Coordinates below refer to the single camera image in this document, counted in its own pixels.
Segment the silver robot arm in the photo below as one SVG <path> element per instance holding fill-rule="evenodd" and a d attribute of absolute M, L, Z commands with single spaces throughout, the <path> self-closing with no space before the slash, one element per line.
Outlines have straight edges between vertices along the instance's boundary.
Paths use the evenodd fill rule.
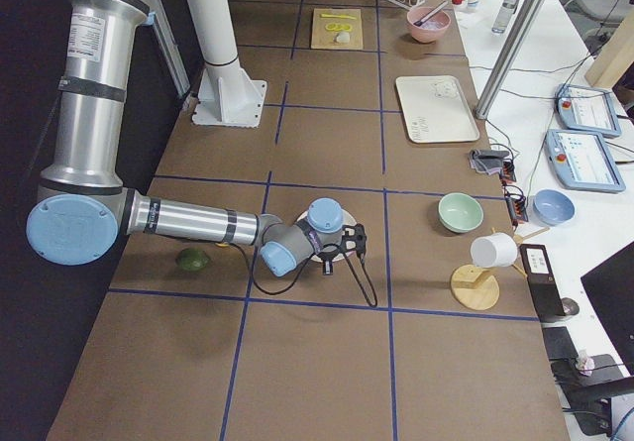
<path fill-rule="evenodd" d="M 312 202 L 291 225 L 255 215 L 151 198 L 115 171 L 136 30 L 152 25 L 176 91 L 190 83 L 160 0 L 68 0 L 72 7 L 53 163 L 43 170 L 26 235 L 44 259 L 67 266 L 101 258 L 121 234 L 256 246 L 284 276 L 317 258 L 325 267 L 363 257 L 362 225 L 349 225 L 330 198 Z"/>

